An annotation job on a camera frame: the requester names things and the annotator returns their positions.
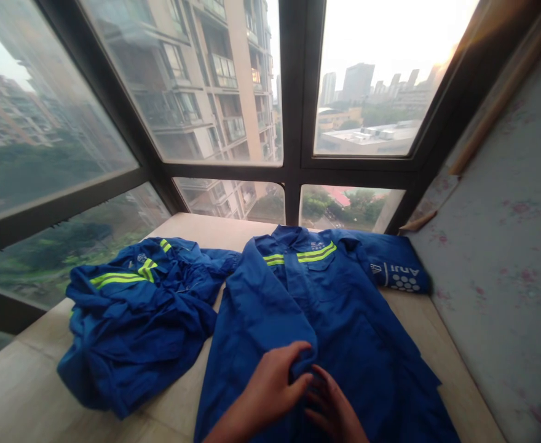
high-rise building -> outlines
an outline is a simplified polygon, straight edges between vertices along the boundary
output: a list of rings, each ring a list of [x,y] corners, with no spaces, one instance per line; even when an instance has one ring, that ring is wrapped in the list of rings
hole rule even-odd
[[[134,0],[116,14],[104,0],[82,3],[165,160],[282,159],[266,0]],[[279,108],[281,93],[277,78]],[[175,181],[205,215],[247,218],[267,194],[267,183]]]
[[[441,70],[441,65],[433,65],[430,69],[430,74],[428,74],[428,78],[426,79],[426,84],[431,86],[435,83],[436,77],[438,75],[438,72]]]
[[[392,97],[395,97],[396,94],[398,93],[398,88],[399,88],[398,85],[400,84],[400,77],[401,77],[401,74],[394,74],[392,78],[392,82],[390,83],[389,88],[387,89],[388,94],[391,95]]]
[[[406,83],[406,89],[412,89],[416,85],[416,79],[418,78],[418,72],[420,70],[412,70],[408,82]]]
[[[367,65],[366,63],[358,63],[346,68],[342,100],[352,102],[367,97],[371,93],[374,70],[375,65]]]
[[[385,92],[386,88],[385,85],[383,85],[383,80],[379,80],[377,83],[375,83],[375,94],[383,94]]]
[[[39,101],[105,171],[113,170],[121,145],[101,125],[80,75],[64,63],[66,52],[58,39],[47,38],[46,26],[30,0],[0,1],[0,42],[29,72]]]
[[[0,75],[0,146],[51,146],[58,140],[49,112],[14,80]]]
[[[325,106],[334,101],[336,89],[336,73],[324,74],[322,79],[322,93],[320,94],[320,106]]]

wall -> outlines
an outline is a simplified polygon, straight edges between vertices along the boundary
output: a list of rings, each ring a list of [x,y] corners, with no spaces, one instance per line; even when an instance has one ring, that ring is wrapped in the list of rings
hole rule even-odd
[[[541,441],[541,60],[438,215],[409,237],[507,440]]]

apartment building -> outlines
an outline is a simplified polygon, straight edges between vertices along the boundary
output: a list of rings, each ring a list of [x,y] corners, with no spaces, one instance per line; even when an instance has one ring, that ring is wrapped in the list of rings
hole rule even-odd
[[[17,143],[51,146],[58,136],[48,114],[34,94],[0,75],[0,146]]]
[[[265,0],[87,0],[160,155],[276,162]],[[257,183],[177,179],[191,209],[245,218]]]

yellow reflective tape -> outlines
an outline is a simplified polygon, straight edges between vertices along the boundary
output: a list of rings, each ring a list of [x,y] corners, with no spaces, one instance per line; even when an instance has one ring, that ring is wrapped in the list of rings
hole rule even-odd
[[[135,276],[133,278],[122,278],[122,277],[110,277],[104,280],[100,285],[97,286],[97,289],[101,289],[103,286],[108,285],[109,283],[132,283],[136,281],[147,281],[144,277]]]
[[[310,261],[319,261],[319,260],[323,260],[324,258],[326,258],[327,256],[329,256],[331,253],[333,253],[334,251],[336,250],[336,245],[335,244],[332,244],[332,248],[329,249],[329,250],[326,250],[323,254],[321,255],[317,255],[316,257],[301,257],[299,258],[299,262],[300,263],[308,263]]]
[[[328,249],[332,248],[332,246],[334,246],[334,242],[330,242],[328,246],[322,249],[318,249],[317,251],[298,252],[297,257],[302,258],[302,257],[309,257],[311,255],[313,256],[320,255],[326,252]]]
[[[101,289],[107,283],[111,283],[111,279],[114,278],[118,279],[117,282],[138,281],[138,279],[146,280],[144,277],[140,277],[137,274],[106,273],[96,278],[93,278],[92,280],[90,280],[90,283],[96,286],[97,289]]]
[[[269,265],[269,266],[272,266],[272,265],[284,265],[285,261],[282,258],[277,258],[275,260],[267,261],[266,264]]]
[[[103,280],[109,278],[109,277],[137,277],[137,274],[131,274],[131,273],[106,273],[102,274],[98,277],[93,278],[90,280],[90,283],[92,283],[94,286],[97,284],[100,284]]]
[[[166,239],[162,239],[162,241],[160,242],[160,246],[162,247],[162,249],[164,249],[164,252],[168,252],[172,247],[172,245],[168,243]]]
[[[275,254],[275,255],[269,255],[268,257],[263,257],[264,261],[269,261],[269,260],[272,260],[274,258],[283,258],[284,255],[283,254]]]
[[[150,269],[155,268],[157,266],[158,264],[154,260],[152,260],[151,258],[148,258],[146,262],[143,264],[143,266],[138,269],[137,273],[139,275],[144,276],[146,279],[148,279],[149,281],[153,283],[154,276],[152,275],[152,271],[150,271]]]

jacket sleeve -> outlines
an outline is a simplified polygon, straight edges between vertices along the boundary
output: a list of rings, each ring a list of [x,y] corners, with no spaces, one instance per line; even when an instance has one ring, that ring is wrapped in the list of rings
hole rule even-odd
[[[430,278],[406,237],[334,231],[347,249],[354,250],[361,266],[378,286],[408,292],[429,293]]]

